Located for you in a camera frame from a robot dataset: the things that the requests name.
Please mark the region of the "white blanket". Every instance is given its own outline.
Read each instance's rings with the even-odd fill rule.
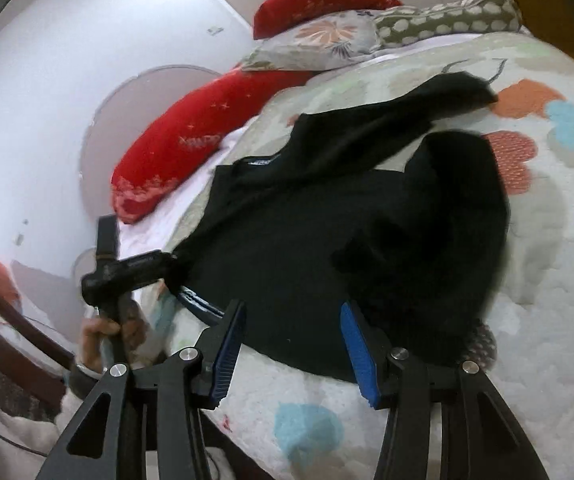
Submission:
[[[551,479],[574,480],[574,61],[537,40],[498,33],[354,68],[277,95],[225,163],[275,152],[301,112],[388,100],[455,70],[491,80],[500,92],[496,108],[436,124],[488,135],[509,193],[506,275],[486,319],[498,346],[490,378]],[[400,170],[416,147],[382,167]],[[207,199],[208,189],[167,249],[195,228]],[[143,295],[145,312],[155,299],[151,290]],[[186,310],[175,325],[171,351],[193,344],[204,328]],[[276,479],[371,480],[387,417],[368,407],[355,384],[303,373],[246,347],[228,396],[206,414]],[[430,458],[436,478],[440,445]]]

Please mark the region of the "metal screw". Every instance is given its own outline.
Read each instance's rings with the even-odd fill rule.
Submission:
[[[465,361],[462,364],[462,369],[465,370],[466,374],[477,374],[478,370],[480,370],[474,361]]]
[[[397,361],[404,361],[409,357],[409,351],[406,348],[397,346],[391,349],[391,356]]]
[[[126,365],[124,365],[122,363],[118,363],[116,365],[113,365],[112,368],[109,370],[109,373],[113,377],[121,377],[121,376],[125,375],[126,372],[127,372],[127,367],[126,367]]]
[[[180,355],[180,359],[183,361],[193,361],[198,357],[198,351],[193,346],[188,346],[180,350],[178,355]]]

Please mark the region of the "black cloth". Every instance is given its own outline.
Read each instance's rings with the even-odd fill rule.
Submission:
[[[396,272],[401,261],[407,263],[405,258],[395,257],[399,246],[407,259],[414,255],[435,258],[429,241],[417,243],[415,253],[414,244],[425,230],[438,226],[442,229],[439,233],[426,235],[428,240],[442,243],[436,246],[440,252],[446,247],[444,237],[452,233],[444,225],[446,219],[439,222],[428,216],[448,217],[454,208],[466,226],[479,207],[499,208],[491,216],[507,215],[491,148],[471,134],[430,134],[405,173],[372,168],[426,133],[432,120],[494,100],[485,82],[456,73],[436,76],[389,102],[301,115],[289,142],[276,155],[246,157],[217,168],[200,224],[174,250],[185,272],[176,276],[171,289],[177,292],[179,285],[186,285],[221,308],[232,298],[245,301],[247,345],[293,367],[353,381],[339,330],[339,308],[348,293],[365,301],[369,315],[385,328],[391,325],[381,319],[387,318],[387,312],[398,319],[401,310],[411,309],[399,303],[381,308],[383,301],[396,294],[390,291],[388,295],[382,281],[377,282],[378,294],[367,294],[372,282],[363,270],[376,269],[381,278]],[[480,161],[471,160],[472,156],[480,156]],[[493,183],[481,181],[481,166],[483,176],[493,175]],[[444,175],[447,180],[439,184]],[[451,196],[452,191],[458,193],[458,199]],[[483,199],[481,192],[491,193],[490,198]],[[466,215],[469,209],[474,210],[471,217]],[[404,235],[403,241],[395,234],[381,240],[379,227]],[[480,231],[488,228],[497,231],[490,240],[504,238],[502,219],[481,226]],[[392,238],[399,240],[398,245]],[[378,254],[381,242],[386,242],[382,255]],[[483,243],[480,249],[484,252],[487,246]],[[452,256],[459,259],[458,243],[451,249],[456,252]],[[445,255],[445,261],[451,261],[450,257]],[[465,266],[474,262],[479,263],[475,255],[463,258]],[[418,272],[435,270],[420,264],[415,268]],[[464,274],[465,269],[454,275]],[[414,275],[414,279],[420,282],[423,277]],[[401,285],[396,280],[392,283]],[[457,292],[470,295],[460,288]],[[400,299],[406,298],[401,291],[397,293]],[[464,308],[458,294],[445,301],[451,310],[463,309],[471,323],[476,308],[469,304],[480,294],[472,296],[473,301],[466,301]],[[214,321],[188,307],[206,322]],[[422,312],[431,316],[431,312]],[[452,335],[463,324],[467,323],[441,322],[439,328]]]

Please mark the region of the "floral pillow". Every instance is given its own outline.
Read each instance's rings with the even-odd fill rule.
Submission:
[[[373,13],[336,12],[301,23],[265,40],[241,61],[242,70],[331,70],[365,59],[381,48]]]
[[[394,7],[374,21],[382,47],[395,48],[445,34],[516,32],[521,20],[513,0],[463,0],[424,9]]]
[[[254,15],[254,39],[272,38],[302,22],[332,12],[357,9],[390,9],[400,0],[266,0]]]

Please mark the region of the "cable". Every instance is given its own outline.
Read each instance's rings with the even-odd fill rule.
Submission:
[[[42,325],[43,327],[48,328],[49,330],[53,330],[56,334],[60,334],[60,335],[62,335],[63,337],[65,336],[62,332],[59,332],[59,331],[56,330],[54,327],[49,326],[49,325],[43,323],[42,321],[38,321],[37,319],[33,319],[33,317],[26,316],[25,314],[22,314],[22,317],[25,318],[25,319],[27,319],[27,320],[29,320],[29,321],[33,321],[33,322],[35,322],[35,323],[38,323],[39,325]]]
[[[23,451],[26,451],[28,453],[33,453],[34,455],[38,455],[44,458],[47,458],[47,453],[43,453],[42,451],[36,451],[35,449],[30,449],[28,447],[23,446],[22,444],[18,444],[17,442],[14,442],[13,440],[9,440],[6,436],[2,436],[0,434],[0,440],[6,442],[7,444],[11,444],[14,447],[17,447],[18,449],[22,449]]]

